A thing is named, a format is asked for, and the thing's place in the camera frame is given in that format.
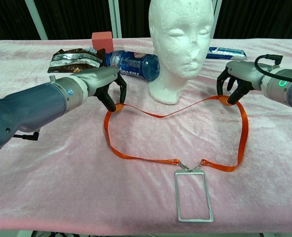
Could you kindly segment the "right black grey robot hand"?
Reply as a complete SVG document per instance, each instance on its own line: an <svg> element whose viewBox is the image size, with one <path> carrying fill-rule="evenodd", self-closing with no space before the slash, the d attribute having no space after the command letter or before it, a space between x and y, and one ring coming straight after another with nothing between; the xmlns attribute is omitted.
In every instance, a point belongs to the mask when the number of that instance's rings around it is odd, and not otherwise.
<svg viewBox="0 0 292 237"><path fill-rule="evenodd" d="M263 74L260 73L253 62L230 61L226 64L225 70L217 77L217 93L223 95L223 84L229 78L227 91L230 91L234 82L237 82L237 88L225 100L227 105L235 105L244 95L251 90L261 91L261 80Z"/></svg>

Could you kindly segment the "left black grey robot hand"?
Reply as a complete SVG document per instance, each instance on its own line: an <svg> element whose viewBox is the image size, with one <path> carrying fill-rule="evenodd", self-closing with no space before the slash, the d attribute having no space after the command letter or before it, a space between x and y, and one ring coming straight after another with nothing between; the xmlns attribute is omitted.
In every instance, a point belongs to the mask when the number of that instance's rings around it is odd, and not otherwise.
<svg viewBox="0 0 292 237"><path fill-rule="evenodd" d="M111 83L115 82L119 86L119 101L121 104L125 102L127 84L122 78L117 67L87 69L80 72L78 77L81 78L87 85L88 96L97 97L109 112L116 111L116 105L108 93Z"/></svg>

